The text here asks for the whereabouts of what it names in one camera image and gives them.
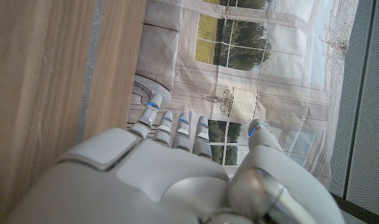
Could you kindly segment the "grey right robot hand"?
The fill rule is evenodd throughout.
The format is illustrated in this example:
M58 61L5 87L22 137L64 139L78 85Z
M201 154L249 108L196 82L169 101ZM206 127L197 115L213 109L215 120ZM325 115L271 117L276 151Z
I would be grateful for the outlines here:
M109 129L63 153L6 223L343 223L327 189L284 154L261 119L233 177L212 159L206 118L189 139L188 116L171 132L162 96L127 130Z

